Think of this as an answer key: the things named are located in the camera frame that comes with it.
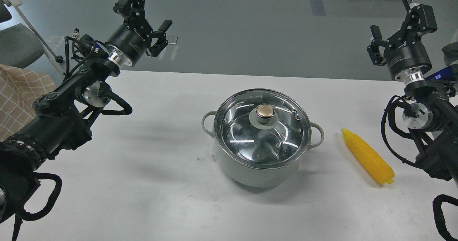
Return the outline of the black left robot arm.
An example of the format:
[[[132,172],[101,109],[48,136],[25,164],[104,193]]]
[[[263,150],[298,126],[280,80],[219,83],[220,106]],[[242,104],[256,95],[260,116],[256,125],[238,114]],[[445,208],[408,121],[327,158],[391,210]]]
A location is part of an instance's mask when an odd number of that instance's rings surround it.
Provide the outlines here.
[[[12,240],[23,221],[45,217],[62,190],[62,179],[37,169],[60,150],[76,150],[92,138],[91,126],[100,115],[122,116],[132,107],[106,83],[123,66],[135,66],[142,55],[158,57],[167,47],[165,20],[154,30],[145,17],[147,0],[119,0],[113,11],[123,24],[106,41],[88,34],[65,37],[67,60],[62,84],[36,99],[36,117],[1,143],[1,222],[14,217]]]

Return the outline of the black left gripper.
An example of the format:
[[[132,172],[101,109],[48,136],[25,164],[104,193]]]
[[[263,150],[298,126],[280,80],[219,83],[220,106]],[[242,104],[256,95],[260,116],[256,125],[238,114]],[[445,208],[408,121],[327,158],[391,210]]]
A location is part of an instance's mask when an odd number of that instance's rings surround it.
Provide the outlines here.
[[[169,43],[166,32],[173,21],[165,20],[154,31],[145,17],[145,1],[118,0],[113,6],[113,11],[121,15],[124,22],[106,44],[126,55],[128,66],[135,66],[146,50],[147,56],[157,58]]]

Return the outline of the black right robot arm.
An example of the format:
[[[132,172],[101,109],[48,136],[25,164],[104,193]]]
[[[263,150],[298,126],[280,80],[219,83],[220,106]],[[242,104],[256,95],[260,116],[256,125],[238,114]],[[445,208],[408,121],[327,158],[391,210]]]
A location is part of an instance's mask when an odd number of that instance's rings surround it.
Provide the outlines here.
[[[457,41],[443,47],[445,68],[425,77],[432,68],[422,36],[437,30],[433,8],[403,0],[407,11],[400,29],[383,40],[371,26],[367,47],[376,66],[387,66],[393,81],[403,82],[404,96],[393,96],[381,121],[383,141],[389,147],[385,124],[400,137],[413,140],[419,153],[415,161],[397,154],[402,163],[422,169],[430,177],[458,179],[458,112],[449,99],[457,94]]]

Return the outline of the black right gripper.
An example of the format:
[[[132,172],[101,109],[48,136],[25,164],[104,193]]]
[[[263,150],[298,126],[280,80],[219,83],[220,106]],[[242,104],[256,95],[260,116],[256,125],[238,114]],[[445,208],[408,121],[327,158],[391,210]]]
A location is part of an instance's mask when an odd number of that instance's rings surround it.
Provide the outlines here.
[[[422,73],[431,70],[432,64],[422,44],[422,37],[437,31],[432,6],[402,0],[407,11],[401,28],[388,40],[383,40],[380,28],[371,25],[372,39],[367,47],[368,55],[375,66],[387,64],[393,81],[400,81],[398,74],[403,70],[419,68]],[[385,48],[383,55],[380,47]]]

